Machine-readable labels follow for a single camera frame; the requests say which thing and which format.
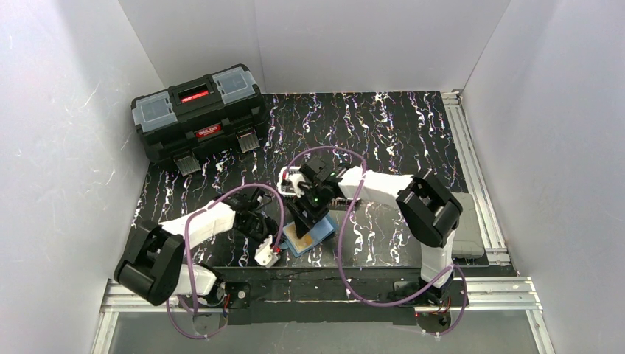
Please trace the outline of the orange credit card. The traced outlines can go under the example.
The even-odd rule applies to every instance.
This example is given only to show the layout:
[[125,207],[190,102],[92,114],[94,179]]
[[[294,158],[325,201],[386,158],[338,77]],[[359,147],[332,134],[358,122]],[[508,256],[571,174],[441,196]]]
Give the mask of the orange credit card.
[[298,236],[294,222],[286,225],[283,228],[283,232],[287,247],[294,254],[302,254],[315,245],[315,239],[309,233],[306,233],[301,237]]

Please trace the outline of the blue leather card holder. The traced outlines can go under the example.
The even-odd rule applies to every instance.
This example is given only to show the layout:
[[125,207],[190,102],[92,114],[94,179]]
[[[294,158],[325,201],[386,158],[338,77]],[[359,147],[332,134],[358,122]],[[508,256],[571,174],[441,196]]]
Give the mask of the blue leather card holder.
[[337,230],[338,224],[328,215],[314,225],[309,232],[298,237],[296,225],[294,222],[291,222],[283,228],[283,237],[279,248],[281,250],[290,250],[294,257],[300,257],[321,244],[329,236],[332,236]]

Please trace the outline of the white plastic basket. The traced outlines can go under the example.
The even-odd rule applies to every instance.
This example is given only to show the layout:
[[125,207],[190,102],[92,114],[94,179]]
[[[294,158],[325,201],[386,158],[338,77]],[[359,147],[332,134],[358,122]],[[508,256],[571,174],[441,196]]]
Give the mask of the white plastic basket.
[[[300,173],[299,166],[292,166],[289,169],[283,167],[279,172],[279,183],[277,185],[278,193],[285,198],[300,196],[304,189],[297,186],[298,182],[309,183]],[[346,209],[351,202],[351,198],[333,198],[329,202],[329,208],[335,210]]]

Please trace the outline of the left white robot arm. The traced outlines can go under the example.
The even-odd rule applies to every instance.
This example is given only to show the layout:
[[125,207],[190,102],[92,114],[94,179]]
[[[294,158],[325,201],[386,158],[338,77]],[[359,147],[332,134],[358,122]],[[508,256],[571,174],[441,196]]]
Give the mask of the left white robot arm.
[[171,221],[142,221],[130,233],[114,271],[114,281],[151,305],[173,296],[190,296],[192,307],[223,293],[217,273],[193,262],[194,247],[220,234],[235,231],[258,242],[254,259],[265,268],[279,260],[279,234],[284,214],[274,219],[262,214],[278,192],[265,184],[245,184],[207,205]]

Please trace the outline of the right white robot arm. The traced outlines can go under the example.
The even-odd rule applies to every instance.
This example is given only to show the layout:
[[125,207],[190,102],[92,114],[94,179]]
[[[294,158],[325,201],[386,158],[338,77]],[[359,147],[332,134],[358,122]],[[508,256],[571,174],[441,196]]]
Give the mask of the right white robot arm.
[[410,304],[422,296],[440,302],[447,295],[455,268],[452,245],[463,207],[432,170],[416,175],[393,175],[374,172],[367,168],[366,162],[332,166],[313,156],[298,167],[284,167],[280,183],[294,193],[287,200],[287,207],[299,234],[310,231],[326,217],[329,203],[335,199],[348,201],[347,215],[351,215],[357,201],[384,204],[402,215],[421,247],[418,289],[403,299],[373,302],[345,282],[346,289],[357,300],[388,308]]

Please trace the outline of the black red toolbox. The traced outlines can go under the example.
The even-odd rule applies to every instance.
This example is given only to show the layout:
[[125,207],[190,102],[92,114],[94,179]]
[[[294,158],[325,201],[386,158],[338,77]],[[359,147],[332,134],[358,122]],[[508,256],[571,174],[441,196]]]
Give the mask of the black red toolbox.
[[183,175],[215,153],[260,148],[270,127],[260,87],[242,63],[139,96],[130,109],[148,160]]

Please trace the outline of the grey flat case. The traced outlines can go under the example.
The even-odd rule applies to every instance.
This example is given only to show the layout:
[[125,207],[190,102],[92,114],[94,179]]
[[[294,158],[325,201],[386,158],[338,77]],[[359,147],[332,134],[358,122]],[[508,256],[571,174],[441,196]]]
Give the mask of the grey flat case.
[[474,198],[468,192],[452,192],[452,195],[463,208],[459,226],[455,231],[452,256],[454,258],[478,259],[484,256],[486,252]]

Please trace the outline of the aluminium frame rail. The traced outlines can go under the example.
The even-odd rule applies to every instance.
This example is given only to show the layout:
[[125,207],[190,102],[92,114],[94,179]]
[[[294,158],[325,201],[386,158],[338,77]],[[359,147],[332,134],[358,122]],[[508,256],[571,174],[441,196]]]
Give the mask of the aluminium frame rail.
[[[466,114],[461,104],[460,91],[441,94],[456,145],[460,147],[461,166],[468,169],[469,193],[472,195],[485,255],[487,271],[502,271],[512,267],[512,262],[501,232],[492,201],[486,188],[473,143],[469,133]],[[554,348],[542,317],[542,305],[530,277],[513,274],[509,277],[467,277],[467,290],[459,291],[467,297],[465,311],[511,310],[522,311],[531,328],[532,339],[538,353],[553,353]],[[114,331],[122,313],[160,313],[163,308],[152,308],[145,301],[109,281],[99,314],[99,327],[92,346],[92,353],[109,353]]]

